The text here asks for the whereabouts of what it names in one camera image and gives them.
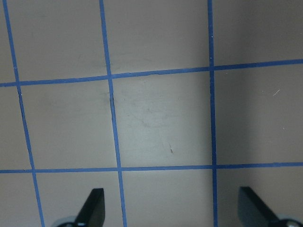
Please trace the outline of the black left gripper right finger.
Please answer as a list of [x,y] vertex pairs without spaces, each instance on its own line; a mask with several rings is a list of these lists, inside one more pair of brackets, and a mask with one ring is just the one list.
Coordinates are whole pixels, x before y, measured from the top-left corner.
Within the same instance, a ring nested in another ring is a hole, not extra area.
[[238,191],[238,217],[244,227],[270,227],[278,222],[276,214],[247,186]]

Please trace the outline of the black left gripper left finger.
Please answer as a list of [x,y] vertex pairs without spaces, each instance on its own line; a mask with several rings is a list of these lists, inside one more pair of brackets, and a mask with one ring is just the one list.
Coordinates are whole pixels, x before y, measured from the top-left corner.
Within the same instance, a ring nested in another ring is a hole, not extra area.
[[76,227],[102,227],[105,222],[105,196],[103,188],[92,189],[78,213]]

